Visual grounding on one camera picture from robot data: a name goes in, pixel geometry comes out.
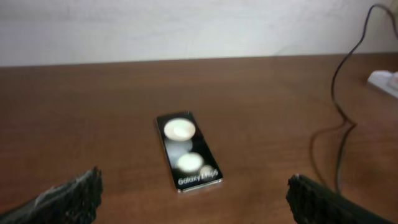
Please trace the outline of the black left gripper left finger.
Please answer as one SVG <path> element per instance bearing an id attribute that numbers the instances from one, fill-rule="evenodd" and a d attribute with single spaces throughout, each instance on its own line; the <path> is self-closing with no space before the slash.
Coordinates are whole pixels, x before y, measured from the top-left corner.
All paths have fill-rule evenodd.
<path id="1" fill-rule="evenodd" d="M 1 214 L 1 224 L 89 224 L 96 220 L 103 193 L 97 167 Z"/>

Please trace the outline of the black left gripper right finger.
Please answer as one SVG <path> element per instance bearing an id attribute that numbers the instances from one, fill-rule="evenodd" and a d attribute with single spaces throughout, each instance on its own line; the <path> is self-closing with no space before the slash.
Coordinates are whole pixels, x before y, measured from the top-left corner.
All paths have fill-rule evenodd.
<path id="1" fill-rule="evenodd" d="M 295 174 L 288 180 L 286 200 L 299 224 L 392 224 L 328 188 Z"/>

